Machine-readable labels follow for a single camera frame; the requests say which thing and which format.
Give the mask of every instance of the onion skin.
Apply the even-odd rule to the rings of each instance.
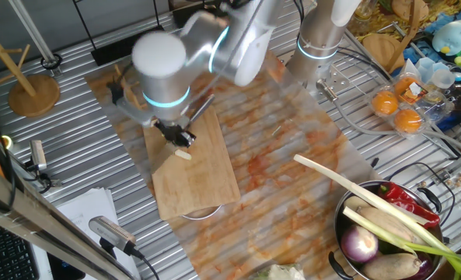
[[[422,264],[420,265],[420,269],[418,270],[416,275],[413,275],[409,278],[405,278],[404,280],[424,280],[432,274],[432,260],[429,255],[422,252],[417,252],[417,257],[421,260]]]
[[[379,240],[367,229],[352,226],[342,236],[341,249],[350,260],[365,263],[377,255]]]

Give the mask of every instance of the wooden mug tree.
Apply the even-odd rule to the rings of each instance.
[[[58,83],[48,75],[25,75],[21,72],[21,66],[28,55],[30,46],[22,49],[5,49],[0,44],[0,59],[12,73],[0,79],[4,81],[16,77],[18,82],[9,91],[9,107],[16,113],[25,117],[36,117],[49,111],[59,100],[61,95]],[[22,56],[19,64],[11,59],[9,54],[20,53]]]

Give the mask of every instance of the plastic wrap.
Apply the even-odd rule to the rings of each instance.
[[[252,275],[249,280],[306,280],[301,265],[273,264]]]

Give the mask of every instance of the wooden cutting board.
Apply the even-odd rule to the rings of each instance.
[[[192,160],[171,156],[152,175],[159,216],[163,220],[240,199],[213,106],[192,124],[190,132],[197,137],[186,150]],[[144,137],[149,160],[154,159],[166,141],[157,128],[144,128]]]

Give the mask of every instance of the stainless steel bowl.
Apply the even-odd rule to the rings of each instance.
[[[369,181],[369,182],[364,182],[364,183],[360,184],[360,187],[364,187],[365,189],[367,189],[367,190],[371,191],[372,193],[376,194],[380,184],[385,183],[385,182],[386,181],[383,181],[383,180]],[[417,204],[419,204],[421,207],[426,208],[427,210],[431,211],[431,209],[428,207],[428,205],[418,195],[416,195],[413,191],[410,191],[410,190],[408,190],[407,188],[405,188],[403,186],[400,186],[400,187],[404,191],[406,191],[407,194],[410,195],[410,197],[412,197],[417,202]],[[351,225],[353,225],[353,222],[348,217],[346,217],[345,215],[342,215],[342,210],[344,208],[343,204],[346,201],[346,199],[348,199],[349,197],[351,197],[353,195],[354,194],[352,194],[349,191],[341,198],[341,200],[339,201],[339,204],[337,205],[336,213],[335,213],[335,216],[334,216],[334,221],[335,221],[335,223],[334,223],[334,232],[336,233],[337,244],[339,245],[339,248],[340,248],[339,250],[341,250],[341,252],[342,252],[342,249],[341,249],[341,237],[342,237],[342,234],[347,230],[347,228],[349,228]],[[429,229],[429,232],[432,233],[434,236],[436,236],[442,242],[441,227],[436,226],[433,229]],[[347,259],[346,255],[344,255],[344,252],[342,252],[342,254],[343,254],[344,258],[346,258],[346,261],[349,263],[349,265],[354,269],[354,271],[356,271],[356,273],[358,273],[361,277],[363,277],[363,278],[365,278],[367,280],[371,280],[370,278],[363,275],[363,273],[361,273],[361,271],[360,271],[361,265],[360,264],[356,264],[356,263],[351,262],[349,259]],[[432,270],[432,273],[425,280],[432,277],[432,275],[438,270],[439,263],[441,262],[442,257],[441,256],[431,255],[431,259],[432,259],[432,262],[433,262],[434,269]],[[334,258],[334,253],[333,252],[330,252],[330,254],[329,254],[329,262],[330,262],[330,265],[332,266],[332,268],[335,270],[335,272],[343,280],[352,280],[353,279],[353,277],[350,276],[350,275],[347,275],[344,272],[344,269],[342,268],[342,266],[337,263],[337,261]]]

